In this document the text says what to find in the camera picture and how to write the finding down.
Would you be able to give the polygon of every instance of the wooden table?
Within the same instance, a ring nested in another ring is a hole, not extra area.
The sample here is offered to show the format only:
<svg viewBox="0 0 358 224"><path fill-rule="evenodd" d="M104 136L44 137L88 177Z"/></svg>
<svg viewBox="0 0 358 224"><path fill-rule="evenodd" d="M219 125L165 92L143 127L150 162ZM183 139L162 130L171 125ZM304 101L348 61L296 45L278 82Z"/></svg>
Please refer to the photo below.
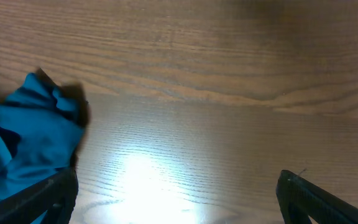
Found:
<svg viewBox="0 0 358 224"><path fill-rule="evenodd" d="M91 106L72 223L283 223L282 169L358 207L358 1L0 0L0 96L36 67Z"/></svg>

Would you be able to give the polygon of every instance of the wood grain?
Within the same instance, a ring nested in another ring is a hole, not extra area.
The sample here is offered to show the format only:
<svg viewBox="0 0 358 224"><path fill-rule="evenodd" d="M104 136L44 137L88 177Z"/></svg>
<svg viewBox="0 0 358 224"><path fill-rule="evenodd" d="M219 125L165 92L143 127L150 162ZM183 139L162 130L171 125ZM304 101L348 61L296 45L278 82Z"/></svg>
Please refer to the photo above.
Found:
<svg viewBox="0 0 358 224"><path fill-rule="evenodd" d="M358 1L0 0L0 96L37 67L92 109L72 223L283 223L282 169L358 207Z"/></svg>
<svg viewBox="0 0 358 224"><path fill-rule="evenodd" d="M358 1L0 0L0 94L88 93L358 118Z"/></svg>
<svg viewBox="0 0 358 224"><path fill-rule="evenodd" d="M72 223L283 223L282 169L358 207L358 121L90 95Z"/></svg>

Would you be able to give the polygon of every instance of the crumpled blue cloth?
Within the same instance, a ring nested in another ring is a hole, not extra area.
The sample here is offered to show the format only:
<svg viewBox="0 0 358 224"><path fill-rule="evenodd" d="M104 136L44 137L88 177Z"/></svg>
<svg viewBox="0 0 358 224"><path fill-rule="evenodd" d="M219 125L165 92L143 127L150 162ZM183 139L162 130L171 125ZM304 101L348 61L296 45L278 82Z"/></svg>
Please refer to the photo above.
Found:
<svg viewBox="0 0 358 224"><path fill-rule="evenodd" d="M70 165L84 134L78 114L74 99L34 73L0 104L0 201Z"/></svg>

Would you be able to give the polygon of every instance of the blue cloth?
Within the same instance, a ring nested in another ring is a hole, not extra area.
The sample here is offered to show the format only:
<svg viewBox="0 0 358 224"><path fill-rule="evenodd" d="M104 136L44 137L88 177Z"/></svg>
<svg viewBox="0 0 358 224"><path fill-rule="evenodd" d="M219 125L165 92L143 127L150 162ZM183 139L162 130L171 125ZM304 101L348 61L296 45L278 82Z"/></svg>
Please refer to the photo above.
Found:
<svg viewBox="0 0 358 224"><path fill-rule="evenodd" d="M70 165L79 107L30 73L0 105L0 201ZM42 217L33 223L40 223Z"/></svg>

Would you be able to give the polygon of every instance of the wooden surface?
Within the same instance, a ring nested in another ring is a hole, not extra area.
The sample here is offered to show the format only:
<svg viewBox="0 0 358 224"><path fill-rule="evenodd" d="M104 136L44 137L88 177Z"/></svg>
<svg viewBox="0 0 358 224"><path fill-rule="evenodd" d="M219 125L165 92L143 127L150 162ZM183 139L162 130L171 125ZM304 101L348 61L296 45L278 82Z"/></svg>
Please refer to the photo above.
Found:
<svg viewBox="0 0 358 224"><path fill-rule="evenodd" d="M358 207L358 121L91 95L73 223L283 223L282 169Z"/></svg>
<svg viewBox="0 0 358 224"><path fill-rule="evenodd" d="M282 169L358 207L358 1L0 0L0 96L37 67L92 109L72 223L283 223Z"/></svg>
<svg viewBox="0 0 358 224"><path fill-rule="evenodd" d="M0 85L358 118L358 1L0 0Z"/></svg>

